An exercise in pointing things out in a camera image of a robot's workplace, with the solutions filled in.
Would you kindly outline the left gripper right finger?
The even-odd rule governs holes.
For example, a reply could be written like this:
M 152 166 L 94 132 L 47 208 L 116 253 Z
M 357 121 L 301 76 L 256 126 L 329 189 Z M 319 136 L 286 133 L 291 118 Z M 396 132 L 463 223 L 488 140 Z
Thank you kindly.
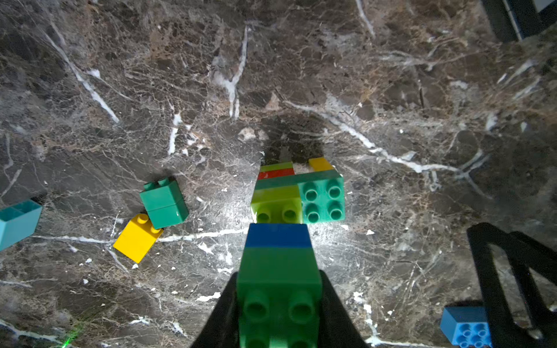
M 324 271 L 320 271 L 322 297 L 319 323 L 320 347 L 367 348 Z

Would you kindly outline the yellow small brick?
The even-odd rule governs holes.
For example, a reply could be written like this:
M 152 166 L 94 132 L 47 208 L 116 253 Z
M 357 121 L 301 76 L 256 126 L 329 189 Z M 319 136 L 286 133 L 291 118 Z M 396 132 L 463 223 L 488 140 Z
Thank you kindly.
M 309 159 L 308 164 L 314 172 L 334 170 L 334 167 L 324 157 Z

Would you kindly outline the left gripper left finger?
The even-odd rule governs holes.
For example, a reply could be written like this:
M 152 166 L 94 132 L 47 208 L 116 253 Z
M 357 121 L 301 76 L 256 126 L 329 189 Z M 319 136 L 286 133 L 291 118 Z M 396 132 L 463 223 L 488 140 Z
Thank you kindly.
M 237 276 L 238 273 L 232 274 L 206 324 L 191 344 L 191 348 L 239 347 L 239 310 L 236 298 Z

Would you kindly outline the red small brick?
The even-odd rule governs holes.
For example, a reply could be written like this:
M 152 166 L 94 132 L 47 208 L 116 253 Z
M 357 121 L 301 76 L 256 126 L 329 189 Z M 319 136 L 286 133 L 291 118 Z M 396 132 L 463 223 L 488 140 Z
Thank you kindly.
M 258 175 L 258 181 L 259 180 L 270 179 L 270 178 L 290 176 L 290 175 L 294 175 L 294 169 L 293 168 L 284 168 L 284 169 L 275 170 L 275 171 L 260 172 L 259 175 Z

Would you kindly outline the lime green small brick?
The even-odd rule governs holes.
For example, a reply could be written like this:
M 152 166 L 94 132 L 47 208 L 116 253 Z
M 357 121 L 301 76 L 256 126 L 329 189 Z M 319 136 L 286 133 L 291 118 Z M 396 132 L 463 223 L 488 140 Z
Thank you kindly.
M 261 173 L 270 172 L 270 171 L 279 171 L 283 169 L 293 168 L 292 162 L 282 162 L 273 165 L 263 165 L 260 168 Z

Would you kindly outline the green long brick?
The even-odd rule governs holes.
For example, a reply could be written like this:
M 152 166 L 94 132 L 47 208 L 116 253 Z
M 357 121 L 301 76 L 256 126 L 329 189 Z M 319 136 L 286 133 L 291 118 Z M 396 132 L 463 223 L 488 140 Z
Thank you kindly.
M 345 219 L 344 178 L 335 169 L 258 180 L 255 191 L 297 186 L 304 223 L 326 223 Z

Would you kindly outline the small blue brick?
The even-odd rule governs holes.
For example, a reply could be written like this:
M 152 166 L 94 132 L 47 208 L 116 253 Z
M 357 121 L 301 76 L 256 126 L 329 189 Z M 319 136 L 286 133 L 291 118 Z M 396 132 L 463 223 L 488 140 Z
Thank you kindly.
M 306 224 L 252 223 L 249 225 L 246 248 L 312 248 Z

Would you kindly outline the dark green small brick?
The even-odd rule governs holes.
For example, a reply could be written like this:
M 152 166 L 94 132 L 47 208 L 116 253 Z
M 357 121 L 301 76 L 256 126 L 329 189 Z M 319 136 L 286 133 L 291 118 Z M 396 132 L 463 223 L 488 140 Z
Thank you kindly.
M 183 223 L 189 216 L 178 182 L 170 178 L 149 182 L 140 194 L 149 219 L 156 229 Z

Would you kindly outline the bright green brick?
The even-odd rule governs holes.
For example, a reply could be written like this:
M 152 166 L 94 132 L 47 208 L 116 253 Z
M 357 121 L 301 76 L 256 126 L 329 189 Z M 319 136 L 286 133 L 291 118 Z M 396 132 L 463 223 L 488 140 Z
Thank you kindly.
M 248 247 L 236 294 L 241 347 L 316 347 L 322 280 L 309 248 Z

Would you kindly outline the teal small brick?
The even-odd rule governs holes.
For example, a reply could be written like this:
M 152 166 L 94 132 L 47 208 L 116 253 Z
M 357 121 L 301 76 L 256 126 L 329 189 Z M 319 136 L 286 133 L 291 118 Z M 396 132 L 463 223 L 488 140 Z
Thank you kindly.
M 38 225 L 43 207 L 26 200 L 1 210 L 1 250 L 31 236 Z

